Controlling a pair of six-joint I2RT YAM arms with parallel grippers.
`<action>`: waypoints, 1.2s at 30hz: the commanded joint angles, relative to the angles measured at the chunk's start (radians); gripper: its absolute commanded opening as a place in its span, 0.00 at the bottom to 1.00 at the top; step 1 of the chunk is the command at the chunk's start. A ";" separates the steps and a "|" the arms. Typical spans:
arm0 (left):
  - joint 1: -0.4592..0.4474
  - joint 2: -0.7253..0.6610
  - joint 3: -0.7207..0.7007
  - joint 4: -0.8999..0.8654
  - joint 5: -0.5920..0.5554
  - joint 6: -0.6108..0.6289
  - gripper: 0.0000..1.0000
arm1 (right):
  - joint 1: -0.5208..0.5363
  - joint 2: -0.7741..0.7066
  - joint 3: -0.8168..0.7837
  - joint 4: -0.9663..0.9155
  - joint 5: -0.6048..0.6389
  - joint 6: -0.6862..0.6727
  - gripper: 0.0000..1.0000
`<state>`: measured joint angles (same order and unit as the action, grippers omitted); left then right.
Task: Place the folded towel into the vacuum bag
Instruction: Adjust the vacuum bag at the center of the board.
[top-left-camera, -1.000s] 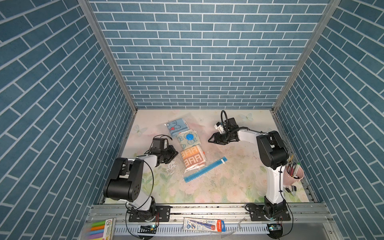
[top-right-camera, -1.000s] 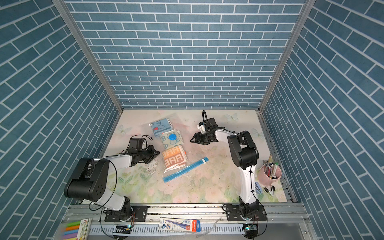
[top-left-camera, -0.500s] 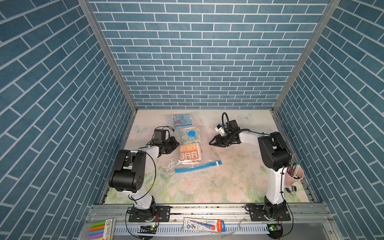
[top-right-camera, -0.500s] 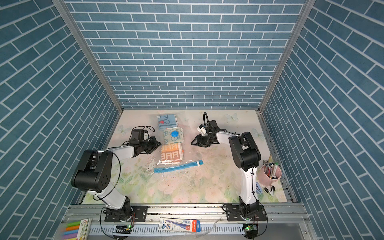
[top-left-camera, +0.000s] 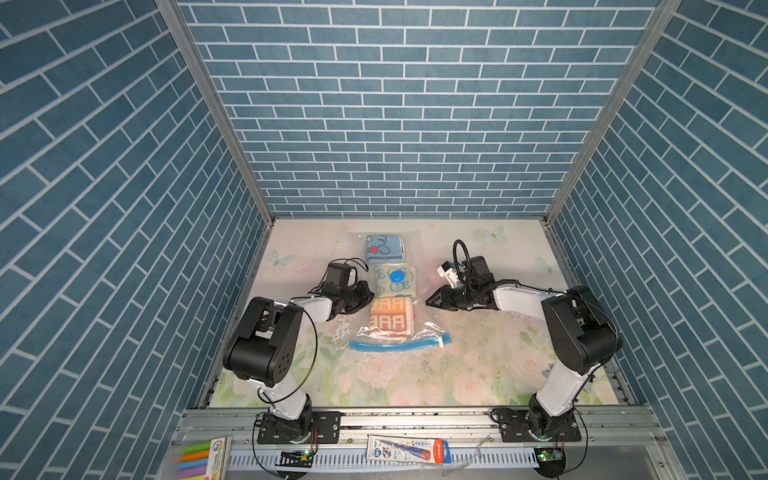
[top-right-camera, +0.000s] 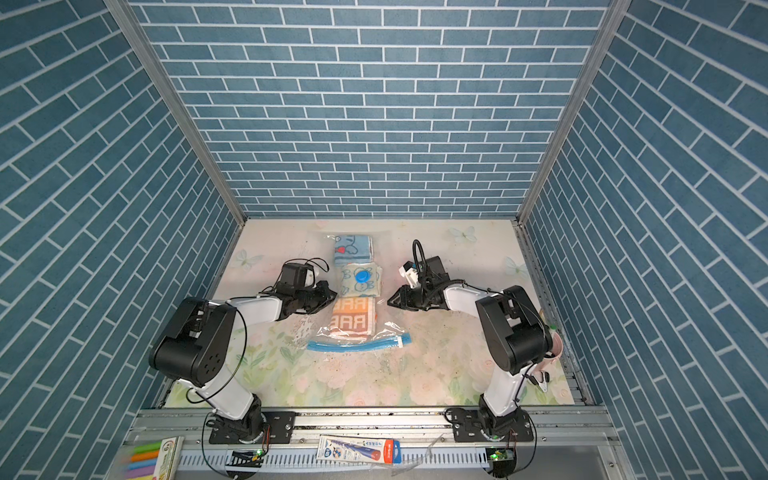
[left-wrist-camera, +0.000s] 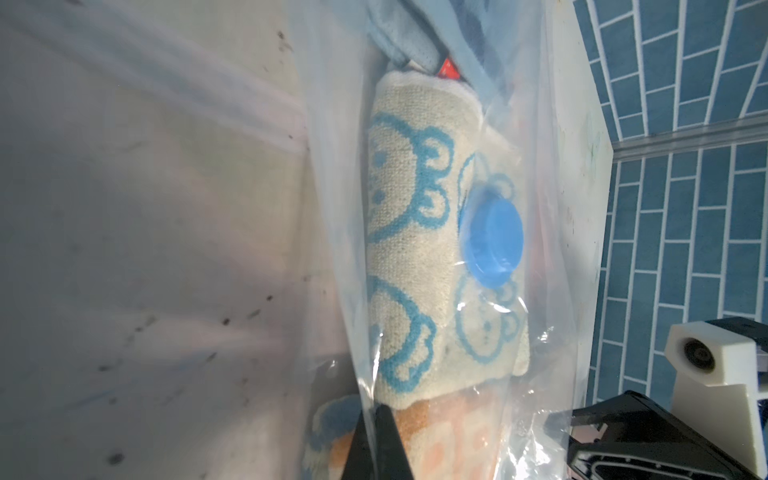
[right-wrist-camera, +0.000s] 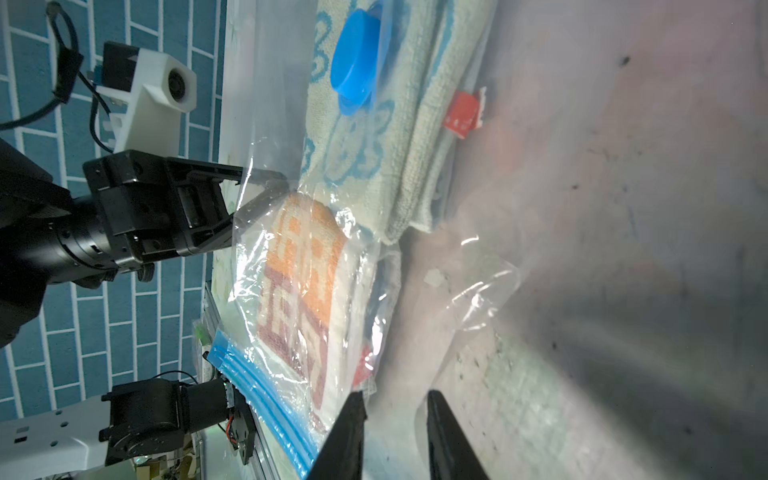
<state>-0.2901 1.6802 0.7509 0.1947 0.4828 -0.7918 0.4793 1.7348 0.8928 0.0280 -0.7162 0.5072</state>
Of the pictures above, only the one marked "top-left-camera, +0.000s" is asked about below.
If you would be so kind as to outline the clear vacuum bag blue zip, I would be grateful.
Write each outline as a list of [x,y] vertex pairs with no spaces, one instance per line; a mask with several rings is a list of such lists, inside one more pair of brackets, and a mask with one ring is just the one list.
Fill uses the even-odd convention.
[[452,343],[438,312],[426,305],[435,273],[427,270],[422,233],[412,227],[365,227],[356,236],[364,246],[372,303],[349,348],[371,354],[444,348]]

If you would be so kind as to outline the blue cartoon towel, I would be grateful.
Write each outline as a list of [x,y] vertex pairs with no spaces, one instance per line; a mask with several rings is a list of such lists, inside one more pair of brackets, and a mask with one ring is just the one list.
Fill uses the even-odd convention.
[[369,265],[398,264],[406,259],[404,240],[399,235],[383,234],[366,237],[366,260]]

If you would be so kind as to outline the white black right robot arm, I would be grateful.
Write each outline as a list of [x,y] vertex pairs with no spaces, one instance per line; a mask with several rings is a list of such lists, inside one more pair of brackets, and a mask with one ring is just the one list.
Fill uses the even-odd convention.
[[592,291],[581,285],[557,291],[497,279],[482,256],[446,261],[437,273],[446,284],[427,299],[429,307],[517,312],[545,321],[556,360],[529,401],[526,422],[537,439],[564,432],[574,420],[578,395],[622,347],[618,328]]

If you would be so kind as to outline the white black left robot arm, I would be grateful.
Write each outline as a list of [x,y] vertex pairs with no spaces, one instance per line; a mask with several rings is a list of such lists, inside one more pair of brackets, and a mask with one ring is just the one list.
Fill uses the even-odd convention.
[[318,285],[287,302],[252,298],[224,349],[223,368],[257,386],[268,410],[265,426],[300,440],[312,431],[312,402],[302,383],[290,376],[299,334],[339,315],[351,315],[374,299],[359,270],[369,267],[360,258],[336,259],[327,264]]

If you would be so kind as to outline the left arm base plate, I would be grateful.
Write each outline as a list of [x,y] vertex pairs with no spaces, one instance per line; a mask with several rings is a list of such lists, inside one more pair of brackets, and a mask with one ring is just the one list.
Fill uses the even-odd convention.
[[339,411],[303,413],[297,420],[286,420],[266,413],[257,423],[256,442],[259,445],[304,444],[317,433],[317,442],[337,444],[342,414]]

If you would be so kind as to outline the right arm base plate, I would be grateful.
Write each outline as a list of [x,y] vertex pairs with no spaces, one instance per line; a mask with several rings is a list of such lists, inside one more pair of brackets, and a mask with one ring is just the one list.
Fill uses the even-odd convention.
[[498,426],[504,443],[582,440],[573,411],[559,417],[550,417],[538,410],[496,407],[488,415]]

